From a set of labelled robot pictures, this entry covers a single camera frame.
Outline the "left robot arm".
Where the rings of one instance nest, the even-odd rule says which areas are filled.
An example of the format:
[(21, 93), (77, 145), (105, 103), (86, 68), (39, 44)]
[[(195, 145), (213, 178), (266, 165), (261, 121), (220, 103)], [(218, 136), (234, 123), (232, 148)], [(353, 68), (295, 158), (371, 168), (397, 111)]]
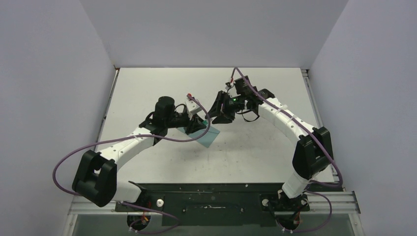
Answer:
[(206, 110), (190, 94), (186, 96), (182, 112), (176, 111), (173, 98), (160, 97), (154, 110), (128, 136), (109, 140), (110, 147), (87, 150), (82, 155), (72, 190), (98, 207), (116, 201), (127, 202), (135, 212), (142, 211), (147, 204), (146, 197), (141, 195), (143, 189), (130, 181), (119, 180), (119, 170), (140, 152), (167, 140), (171, 128), (183, 127), (186, 134), (199, 130), (207, 133), (210, 125), (203, 123), (198, 116), (200, 111)]

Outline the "teal envelope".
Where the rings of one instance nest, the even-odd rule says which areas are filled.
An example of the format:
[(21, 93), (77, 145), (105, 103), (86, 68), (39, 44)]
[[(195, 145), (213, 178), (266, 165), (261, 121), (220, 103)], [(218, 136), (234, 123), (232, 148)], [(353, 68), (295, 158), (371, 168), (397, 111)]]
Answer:
[[(183, 127), (177, 128), (178, 131), (188, 136), (188, 139), (196, 138), (203, 134), (203, 130), (196, 131), (195, 133), (186, 134), (185, 129)], [(220, 130), (216, 129), (215, 127), (211, 126), (208, 132), (201, 138), (197, 139), (196, 141), (203, 145), (206, 148), (209, 148), (217, 136), (220, 134)]]

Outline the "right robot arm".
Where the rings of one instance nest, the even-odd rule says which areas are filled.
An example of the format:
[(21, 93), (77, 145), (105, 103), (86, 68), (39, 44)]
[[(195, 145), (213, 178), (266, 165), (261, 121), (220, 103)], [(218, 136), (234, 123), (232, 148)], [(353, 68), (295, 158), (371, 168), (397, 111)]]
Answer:
[(214, 124), (231, 123), (240, 111), (253, 112), (274, 125), (295, 146), (294, 171), (278, 192), (279, 206), (283, 210), (292, 210), (298, 204), (297, 197), (333, 160), (329, 131), (299, 119), (269, 90), (250, 87), (247, 76), (226, 85), (234, 88), (237, 94), (231, 96), (227, 91), (218, 92), (208, 112)]

